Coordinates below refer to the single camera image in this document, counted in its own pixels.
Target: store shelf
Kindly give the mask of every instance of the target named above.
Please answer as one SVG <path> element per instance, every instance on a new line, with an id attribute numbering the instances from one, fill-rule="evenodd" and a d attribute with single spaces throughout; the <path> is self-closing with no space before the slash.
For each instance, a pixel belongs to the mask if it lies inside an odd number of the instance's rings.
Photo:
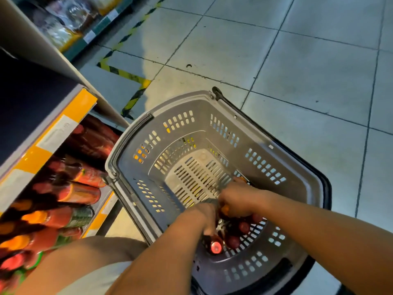
<path id="1" fill-rule="evenodd" d="M 63 55 L 72 61 L 87 45 L 91 43 L 102 31 L 105 30 L 119 14 L 121 14 L 128 6 L 131 5 L 133 0 L 122 0 L 121 3 L 113 9 L 110 13 L 104 16 L 101 20 L 93 23 L 90 30 L 86 31 L 86 34 L 78 39 Z"/>
<path id="2" fill-rule="evenodd" d="M 96 104 L 83 85 L 1 51 L 0 215 Z"/>
<path id="3" fill-rule="evenodd" d="M 101 225 L 104 223 L 109 212 L 117 201 L 115 193 L 109 186 L 101 188 L 101 197 L 99 201 L 92 205 L 96 213 L 90 224 L 83 230 L 82 238 L 94 236 Z"/>

